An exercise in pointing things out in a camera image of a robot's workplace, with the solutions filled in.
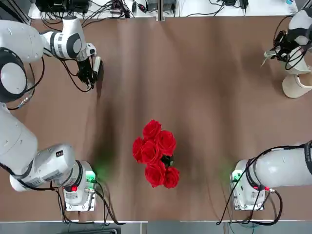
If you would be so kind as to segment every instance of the rose bouquet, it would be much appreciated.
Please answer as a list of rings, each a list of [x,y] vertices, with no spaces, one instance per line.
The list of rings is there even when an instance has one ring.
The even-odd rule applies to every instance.
[[[151,120],[143,129],[143,139],[138,137],[132,146],[132,155],[138,163],[145,163],[145,177],[152,187],[164,185],[174,188],[179,182],[179,171],[173,167],[176,148],[174,135],[161,129],[161,124]]]

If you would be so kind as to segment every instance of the red rose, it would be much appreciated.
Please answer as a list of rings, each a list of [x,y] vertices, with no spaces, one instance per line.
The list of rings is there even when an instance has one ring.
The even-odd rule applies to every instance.
[[[156,163],[161,158],[157,145],[148,140],[141,148],[142,162],[146,164]]]
[[[161,124],[156,120],[151,120],[143,129],[145,140],[154,139],[160,133]]]
[[[157,135],[156,143],[161,154],[172,156],[176,148],[176,139],[171,132],[166,130],[161,131]]]
[[[165,180],[164,180],[164,186],[167,189],[174,188],[177,186],[177,183],[179,182],[180,172],[175,167],[168,167],[165,174]]]
[[[158,163],[147,165],[145,168],[145,177],[151,183],[152,187],[155,188],[163,184],[165,172],[165,165],[159,161]]]
[[[137,162],[142,162],[142,154],[141,154],[141,148],[143,146],[143,140],[142,138],[138,137],[132,145],[132,155],[137,160]]]

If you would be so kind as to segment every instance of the tabletop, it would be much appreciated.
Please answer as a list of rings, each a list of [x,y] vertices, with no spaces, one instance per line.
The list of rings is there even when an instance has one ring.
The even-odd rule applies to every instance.
[[[104,5],[108,0],[92,0],[90,2],[89,11],[84,15],[84,17],[90,16],[93,12],[100,8],[99,5]],[[132,9],[132,0],[125,0],[125,4],[128,8]],[[136,0],[137,3],[145,5],[145,0]],[[220,9],[221,1],[218,0],[177,0],[176,10],[173,14],[172,11],[165,11],[163,16],[167,17],[200,17],[202,14],[206,16],[214,16],[214,12]],[[225,6],[216,16],[286,16],[293,14],[298,11],[296,2],[290,2],[286,0],[248,0],[248,7],[246,13],[240,8],[239,1],[236,1],[235,7]],[[82,19],[83,15],[81,13],[75,13],[75,15]],[[29,9],[28,16],[33,19],[40,19],[40,11],[33,3]],[[136,13],[131,15],[131,17],[156,17],[156,11],[149,11],[147,13],[141,12],[137,9]],[[112,17],[109,11],[105,11],[97,16],[99,19]]]
[[[104,61],[103,80],[81,93],[57,59],[44,57],[45,76],[34,97],[13,114],[37,136],[39,150],[60,142],[73,145],[77,159],[88,161],[105,184],[118,220],[218,220],[229,196],[229,173],[240,159],[312,137],[312,92],[289,99],[281,89],[282,66],[272,60],[260,67],[280,20],[90,24],[85,38]],[[45,30],[40,20],[33,26]],[[74,62],[68,64],[72,72],[77,69]],[[34,69],[40,76],[40,61]],[[152,188],[144,166],[132,156],[134,139],[151,119],[176,138],[175,166],[181,173],[174,189]],[[18,193],[4,170],[0,182],[0,221],[61,220],[54,192]],[[277,189],[284,201],[283,220],[312,220],[311,187]],[[225,220],[248,214],[226,213]],[[95,212],[81,217],[103,220],[100,200]],[[70,218],[77,219],[77,213]],[[254,218],[274,219],[271,204]]]

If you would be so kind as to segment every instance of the wire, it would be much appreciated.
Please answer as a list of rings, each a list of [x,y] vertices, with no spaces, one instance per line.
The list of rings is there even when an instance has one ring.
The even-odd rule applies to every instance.
[[[251,221],[251,223],[262,225],[262,226],[272,226],[272,225],[276,224],[280,220],[280,218],[282,216],[282,213],[283,213],[283,199],[282,199],[282,197],[281,197],[281,195],[279,194],[278,191],[275,190],[274,194],[277,195],[277,197],[279,199],[279,205],[280,205],[279,206],[278,215],[277,215],[276,219],[273,222],[271,222],[271,223],[263,223],[263,222],[257,222],[257,221]]]
[[[225,3],[223,3],[223,4],[220,6],[220,9],[214,14],[214,16],[216,16],[220,11],[223,10],[224,5],[225,5]]]
[[[101,189],[101,191],[102,191],[102,194],[103,194],[103,198],[105,199],[104,190],[103,190],[102,185],[101,185],[99,182],[97,182],[97,185],[100,187],[100,189]],[[108,217],[108,214],[109,214],[109,213],[105,214],[105,206],[103,207],[103,209],[104,209],[104,226],[107,227],[107,226],[110,225],[110,223],[106,223],[107,217]]]
[[[104,199],[104,196],[103,196],[101,193],[99,193],[98,191],[96,191],[96,194],[102,199],[102,201],[103,201],[103,203],[104,203],[104,206],[106,206],[107,211],[108,211],[110,217],[112,218],[112,220],[114,221],[114,223],[117,224],[117,225],[124,225],[124,224],[126,224],[126,223],[119,223],[119,222],[116,220],[115,216],[113,215],[113,213],[112,213],[112,211],[111,211],[109,205],[107,204],[106,200]]]
[[[31,91],[31,90],[33,90],[34,88],[36,88],[37,85],[39,85],[39,83],[42,81],[42,78],[43,78],[43,76],[44,76],[44,71],[45,71],[45,65],[44,65],[44,58],[43,58],[43,57],[41,57],[41,60],[42,60],[42,73],[41,73],[41,76],[40,76],[38,82],[35,83],[33,87],[30,87],[29,89],[26,89],[26,90],[24,91],[24,94],[27,93],[27,92],[29,92],[29,91]]]
[[[230,203],[230,199],[233,195],[233,192],[236,188],[236,186],[238,185],[239,181],[241,180],[241,178],[244,176],[244,174],[246,173],[246,171],[251,167],[251,165],[253,165],[261,156],[271,152],[271,151],[274,151],[274,150],[291,150],[291,149],[298,149],[298,148],[302,148],[303,145],[299,145],[299,146],[294,146],[294,145],[285,145],[285,146],[277,146],[277,147],[273,147],[273,148],[270,148],[270,149],[267,149],[265,151],[263,151],[261,154],[259,154],[257,157],[253,158],[250,162],[249,165],[246,166],[245,170],[242,172],[242,174],[240,175],[239,179],[237,180],[236,184],[233,186],[231,192],[230,192],[230,195],[229,195],[229,198],[226,202],[226,205],[225,205],[225,208],[224,208],[224,211],[223,211],[223,214],[222,214],[222,217],[221,219],[216,223],[216,225],[220,225],[223,218],[224,218],[224,215],[225,215],[225,212],[227,210],[227,207]]]
[[[249,224],[250,221],[252,220],[253,214],[254,214],[254,208],[255,208],[255,206],[256,206],[256,204],[257,204],[257,201],[258,201],[260,192],[261,192],[261,190],[260,190],[260,188],[259,188],[259,192],[258,192],[257,198],[256,198],[255,201],[254,201],[253,209],[252,209],[252,211],[251,211],[251,213],[250,213],[249,219],[248,219],[247,223],[243,222],[242,224]]]
[[[55,190],[55,192],[58,194],[58,207],[61,211],[61,214],[62,214],[62,221],[63,223],[65,224],[70,224],[70,223],[76,223],[76,224],[95,224],[95,222],[93,221],[90,221],[90,222],[74,222],[74,221],[71,221],[67,216],[66,216],[66,213],[65,213],[65,210],[66,210],[66,203],[63,204],[63,201],[62,201],[62,197],[61,195],[59,194],[59,190]]]
[[[68,72],[68,75],[69,75],[69,78],[72,80],[73,84],[76,86],[76,88],[79,89],[81,92],[87,93],[87,92],[89,92],[89,91],[92,89],[91,87],[89,87],[87,90],[82,90],[82,89],[80,89],[80,88],[78,87],[78,85],[75,83],[75,81],[74,81],[72,75],[71,75],[69,72]]]
[[[293,54],[289,59],[284,59],[284,58],[282,58],[282,57],[278,54],[276,48],[277,48],[279,45],[278,45],[278,44],[275,45],[276,33],[277,33],[277,31],[278,31],[278,28],[279,28],[280,25],[282,24],[282,22],[283,22],[286,18],[288,18],[288,17],[293,17],[293,16],[292,16],[292,15],[285,16],[285,17],[279,22],[279,24],[277,25],[277,28],[276,28],[276,30],[275,30],[275,32],[274,32],[274,37],[273,37],[273,50],[274,50],[276,56],[278,57],[278,59],[286,63],[286,64],[285,64],[285,70],[286,70],[286,71],[288,71],[288,70],[294,68],[294,67],[303,59],[303,57],[304,57],[305,54],[307,53],[307,49],[305,49],[299,56],[297,56],[296,58],[291,59],[291,58],[301,49],[301,47],[299,46],[298,50],[297,50],[296,52],[294,52],[294,54]],[[294,60],[296,60],[296,59],[298,59],[298,58],[300,58],[300,59],[299,59],[293,66],[287,67],[287,66],[289,65],[289,62],[294,61]]]
[[[216,14],[218,14],[221,10],[223,10],[223,8],[224,8],[224,3],[220,6],[219,10],[217,10],[216,12],[207,13],[207,14],[204,14],[204,13],[193,13],[193,14],[187,15],[186,17],[190,17],[190,16],[194,16],[194,15],[200,15],[200,16],[214,15],[214,16],[216,16]]]
[[[213,2],[211,2],[211,0],[209,0],[209,2],[210,2],[211,5],[222,6],[222,4],[220,5],[220,4],[218,4],[218,3],[213,3]]]
[[[54,31],[61,32],[61,30],[56,29],[56,28],[52,28],[52,27],[50,27],[50,26],[48,25],[49,22],[47,22],[47,21],[43,18],[42,11],[40,12],[40,18],[41,18],[41,20],[42,20],[42,22],[43,22],[43,24],[44,24],[45,26],[47,26],[48,28],[50,28],[50,29],[52,29],[52,30],[54,30]]]
[[[271,192],[268,192],[268,195],[265,197],[265,199],[264,199],[262,205],[261,205],[260,208],[258,209],[259,211],[262,209],[262,207],[264,207],[264,204],[267,202],[267,200],[268,200],[270,194],[271,194]]]

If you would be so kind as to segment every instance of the green indicator light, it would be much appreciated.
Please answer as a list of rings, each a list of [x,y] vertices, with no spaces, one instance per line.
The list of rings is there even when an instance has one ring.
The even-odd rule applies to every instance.
[[[235,170],[233,171],[232,175],[234,180],[238,180],[242,175],[242,170]]]
[[[96,174],[93,171],[86,171],[86,181],[92,182],[95,181]]]

